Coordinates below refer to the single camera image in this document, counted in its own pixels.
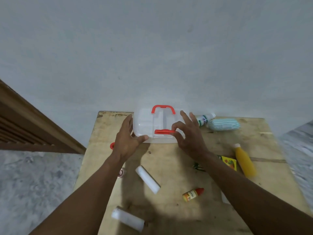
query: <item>small yellow bottle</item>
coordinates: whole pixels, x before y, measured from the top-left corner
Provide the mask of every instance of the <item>small yellow bottle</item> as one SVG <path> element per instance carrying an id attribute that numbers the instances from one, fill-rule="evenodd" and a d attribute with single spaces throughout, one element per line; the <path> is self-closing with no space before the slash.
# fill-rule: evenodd
<path id="1" fill-rule="evenodd" d="M 249 158 L 249 155 L 240 147 L 240 144 L 237 143 L 233 147 L 235 148 L 236 159 L 239 162 L 245 176 L 247 178 L 256 176 L 257 172 L 251 159 Z"/>

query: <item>red latch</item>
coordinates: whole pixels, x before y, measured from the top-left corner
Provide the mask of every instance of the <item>red latch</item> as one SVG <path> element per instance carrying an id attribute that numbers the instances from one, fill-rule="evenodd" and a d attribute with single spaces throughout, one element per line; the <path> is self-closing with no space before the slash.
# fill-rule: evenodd
<path id="1" fill-rule="evenodd" d="M 175 133 L 175 130 L 170 130 L 170 129 L 156 129 L 154 131 L 155 134 L 171 134 L 171 133 Z"/>
<path id="2" fill-rule="evenodd" d="M 155 105 L 152 108 L 152 111 L 151 111 L 152 114 L 155 113 L 157 107 L 160 107 L 160 108 L 170 108 L 172 110 L 173 115 L 176 114 L 174 108 L 172 106 L 167 106 L 167 105 Z"/>

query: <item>tiled floor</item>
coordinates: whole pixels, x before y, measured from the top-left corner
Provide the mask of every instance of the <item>tiled floor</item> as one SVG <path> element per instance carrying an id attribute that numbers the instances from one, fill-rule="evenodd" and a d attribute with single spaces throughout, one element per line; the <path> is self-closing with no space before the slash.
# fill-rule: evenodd
<path id="1" fill-rule="evenodd" d="M 278 138 L 313 211 L 313 121 Z M 0 234 L 28 234 L 74 187 L 82 155 L 0 150 Z"/>

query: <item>red ring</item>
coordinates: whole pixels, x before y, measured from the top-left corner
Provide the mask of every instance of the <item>red ring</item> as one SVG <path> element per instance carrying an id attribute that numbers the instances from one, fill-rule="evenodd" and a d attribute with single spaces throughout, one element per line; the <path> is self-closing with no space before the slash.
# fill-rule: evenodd
<path id="1" fill-rule="evenodd" d="M 110 144 L 110 148 L 113 150 L 115 142 Z"/>

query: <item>plywood tabletop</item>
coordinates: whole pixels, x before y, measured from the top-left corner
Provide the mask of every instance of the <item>plywood tabletop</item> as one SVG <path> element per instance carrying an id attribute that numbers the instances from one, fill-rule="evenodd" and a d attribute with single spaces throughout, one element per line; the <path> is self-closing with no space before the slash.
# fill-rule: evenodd
<path id="1" fill-rule="evenodd" d="M 110 144 L 130 114 L 100 111 L 75 184 L 81 186 L 111 154 Z M 240 143 L 251 157 L 258 176 L 257 185 L 296 208 L 310 213 L 306 201 L 280 148 L 263 118 L 237 118 L 236 131 L 212 132 L 202 127 L 204 141 L 215 154 L 233 157 L 231 145 Z M 193 160 L 177 144 L 140 145 L 124 164 L 125 177 L 117 179 L 99 234 L 138 234 L 111 218 L 116 206 L 146 221 L 143 234 L 249 234 L 248 226 L 231 205 L 221 200 L 221 191 L 205 172 L 193 169 Z M 142 165 L 160 184 L 155 195 L 136 174 Z M 185 202 L 182 194 L 203 187 L 200 197 Z"/>

